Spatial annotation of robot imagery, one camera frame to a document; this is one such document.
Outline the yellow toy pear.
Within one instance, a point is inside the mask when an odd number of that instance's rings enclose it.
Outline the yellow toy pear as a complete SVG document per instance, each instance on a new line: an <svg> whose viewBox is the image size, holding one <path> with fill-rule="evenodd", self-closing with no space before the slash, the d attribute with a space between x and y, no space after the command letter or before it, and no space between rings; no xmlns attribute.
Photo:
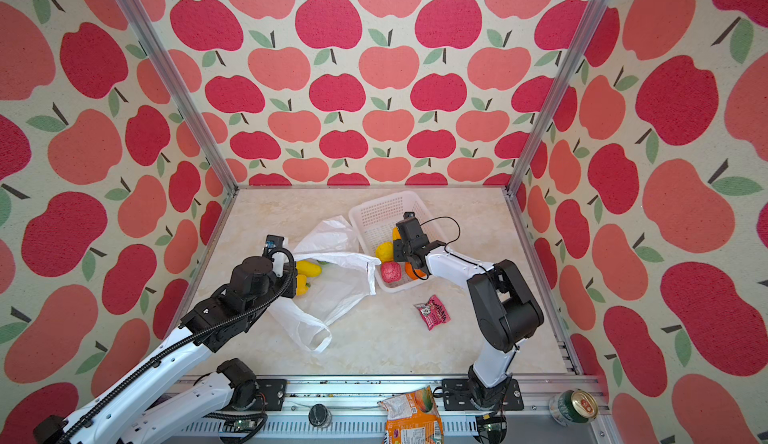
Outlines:
<svg viewBox="0 0 768 444"><path fill-rule="evenodd" d="M394 261L394 245L392 242L384 242L376 248L376 257L382 264Z"/></svg>

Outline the white plastic bag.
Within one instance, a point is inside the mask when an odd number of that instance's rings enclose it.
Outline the white plastic bag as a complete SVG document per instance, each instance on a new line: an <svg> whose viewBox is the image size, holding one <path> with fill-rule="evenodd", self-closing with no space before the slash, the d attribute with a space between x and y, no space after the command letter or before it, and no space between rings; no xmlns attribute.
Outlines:
<svg viewBox="0 0 768 444"><path fill-rule="evenodd" d="M296 262L314 264L321 273L308 279L306 294L281 297L268 313L300 349L321 353L332 341L330 325L375 294L381 261L360 252L357 235L342 216L322 221L291 251Z"/></svg>

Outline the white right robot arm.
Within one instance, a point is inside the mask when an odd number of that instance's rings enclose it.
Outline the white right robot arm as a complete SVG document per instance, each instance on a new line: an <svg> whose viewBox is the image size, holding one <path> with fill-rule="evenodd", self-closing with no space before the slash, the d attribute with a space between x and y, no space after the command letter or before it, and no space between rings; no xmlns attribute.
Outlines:
<svg viewBox="0 0 768 444"><path fill-rule="evenodd" d="M511 363L520 345L544 324L544 313L517 265L475 262L441 241L394 242L394 260L409 263L469 293L478 328L485 339L468 370L470 401L479 410L496 410L512 381Z"/></svg>

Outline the orange toy fruit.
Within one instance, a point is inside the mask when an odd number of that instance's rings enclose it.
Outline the orange toy fruit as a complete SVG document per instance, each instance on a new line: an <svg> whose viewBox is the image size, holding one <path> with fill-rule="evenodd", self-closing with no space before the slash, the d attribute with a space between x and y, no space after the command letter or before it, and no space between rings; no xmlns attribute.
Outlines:
<svg viewBox="0 0 768 444"><path fill-rule="evenodd" d="M415 269L410 263L405 264L405 272L411 280L424 281L428 279L427 275L424 272Z"/></svg>

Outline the red toy apple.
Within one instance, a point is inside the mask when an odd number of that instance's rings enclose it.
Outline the red toy apple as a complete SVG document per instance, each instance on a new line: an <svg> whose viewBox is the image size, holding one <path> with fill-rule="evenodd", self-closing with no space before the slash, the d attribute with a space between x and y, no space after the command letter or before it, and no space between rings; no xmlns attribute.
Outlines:
<svg viewBox="0 0 768 444"><path fill-rule="evenodd" d="M385 284L397 283L402 279L402 269L397 262L385 262L380 267L382 280Z"/></svg>

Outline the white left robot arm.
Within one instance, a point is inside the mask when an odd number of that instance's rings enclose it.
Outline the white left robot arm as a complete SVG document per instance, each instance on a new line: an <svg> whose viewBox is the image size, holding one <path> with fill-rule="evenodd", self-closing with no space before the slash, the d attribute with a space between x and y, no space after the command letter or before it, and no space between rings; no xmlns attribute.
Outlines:
<svg viewBox="0 0 768 444"><path fill-rule="evenodd" d="M259 406L267 399L253 371L230 359L193 387L162 395L232 338L246 333L267 308L296 289L293 255L267 250L238 265L229 283L198 303L149 357L97 398L66 417L52 415L33 430L38 443L161 443L199 418Z"/></svg>

